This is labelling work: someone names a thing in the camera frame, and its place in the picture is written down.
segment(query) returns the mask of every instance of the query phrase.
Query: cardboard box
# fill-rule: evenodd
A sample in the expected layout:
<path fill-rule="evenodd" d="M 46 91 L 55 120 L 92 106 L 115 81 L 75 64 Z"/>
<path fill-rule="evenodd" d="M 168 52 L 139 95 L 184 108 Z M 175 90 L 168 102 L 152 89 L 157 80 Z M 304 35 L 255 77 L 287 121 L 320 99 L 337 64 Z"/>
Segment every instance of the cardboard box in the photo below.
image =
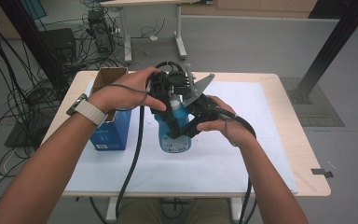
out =
<path fill-rule="evenodd" d="M 127 74 L 127 68 L 101 68 L 95 78 L 91 94 Z M 131 120 L 131 111 L 111 110 L 105 122 L 98 127 L 91 138 L 96 150 L 124 150 Z"/>

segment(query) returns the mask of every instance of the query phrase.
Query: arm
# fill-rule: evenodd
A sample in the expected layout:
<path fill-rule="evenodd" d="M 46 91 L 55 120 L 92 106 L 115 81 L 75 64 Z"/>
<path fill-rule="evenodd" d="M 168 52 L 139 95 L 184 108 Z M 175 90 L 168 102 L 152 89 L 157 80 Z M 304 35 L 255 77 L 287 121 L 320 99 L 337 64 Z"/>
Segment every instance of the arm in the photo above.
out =
<path fill-rule="evenodd" d="M 116 83 L 144 91 L 146 80 L 157 71 L 149 67 Z M 143 98 L 139 92 L 109 86 L 92 94 L 88 101 L 106 113 L 113 108 L 137 106 Z M 144 105 L 165 110 L 165 104 L 150 96 Z M 78 113 L 66 120 L 10 183 L 0 200 L 0 223 L 46 223 L 95 128 Z"/>
<path fill-rule="evenodd" d="M 211 98 L 218 106 L 235 114 L 234 110 L 219 98 Z M 200 131 L 220 131 L 240 148 L 264 223 L 308 223 L 304 212 L 263 148 L 237 121 L 229 120 L 226 129 L 222 119 L 201 123 L 197 128 Z"/>

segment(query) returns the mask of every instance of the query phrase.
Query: wristwatch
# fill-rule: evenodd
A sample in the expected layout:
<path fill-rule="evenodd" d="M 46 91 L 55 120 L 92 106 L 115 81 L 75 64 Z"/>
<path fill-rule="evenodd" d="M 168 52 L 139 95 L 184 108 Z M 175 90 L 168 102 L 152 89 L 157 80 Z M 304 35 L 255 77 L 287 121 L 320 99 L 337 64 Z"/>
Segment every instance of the wristwatch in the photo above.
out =
<path fill-rule="evenodd" d="M 97 126 L 100 126 L 106 119 L 106 114 L 98 109 L 95 105 L 87 102 L 87 95 L 81 94 L 79 98 L 72 104 L 72 106 L 66 111 L 66 114 L 72 116 L 75 112 L 80 113 L 84 117 L 91 120 Z"/>

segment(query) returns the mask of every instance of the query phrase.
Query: white watch strap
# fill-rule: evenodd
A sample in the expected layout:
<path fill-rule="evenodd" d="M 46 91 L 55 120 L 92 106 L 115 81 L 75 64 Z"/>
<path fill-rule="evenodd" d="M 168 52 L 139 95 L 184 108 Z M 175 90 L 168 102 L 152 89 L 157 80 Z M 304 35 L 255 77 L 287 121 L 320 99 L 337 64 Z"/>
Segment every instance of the white watch strap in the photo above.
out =
<path fill-rule="evenodd" d="M 101 125 L 106 119 L 106 115 L 100 109 L 85 100 L 80 102 L 75 111 L 94 122 L 97 126 Z"/>

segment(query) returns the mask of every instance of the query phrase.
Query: blue spray bottle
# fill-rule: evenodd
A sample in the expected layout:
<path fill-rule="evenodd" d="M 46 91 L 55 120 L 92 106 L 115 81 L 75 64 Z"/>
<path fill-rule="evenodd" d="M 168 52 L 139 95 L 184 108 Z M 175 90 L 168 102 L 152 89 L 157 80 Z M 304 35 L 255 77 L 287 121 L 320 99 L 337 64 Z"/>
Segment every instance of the blue spray bottle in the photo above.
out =
<path fill-rule="evenodd" d="M 188 124 L 189 112 L 182 106 L 180 97 L 171 96 L 170 99 L 173 116 L 178 120 L 179 126 L 182 128 Z M 178 153 L 187 151 L 191 147 L 191 138 L 182 135 L 176 139 L 171 139 L 167 133 L 170 131 L 167 123 L 162 121 L 161 117 L 156 114 L 155 119 L 158 122 L 158 140 L 161 149 L 165 152 Z"/>

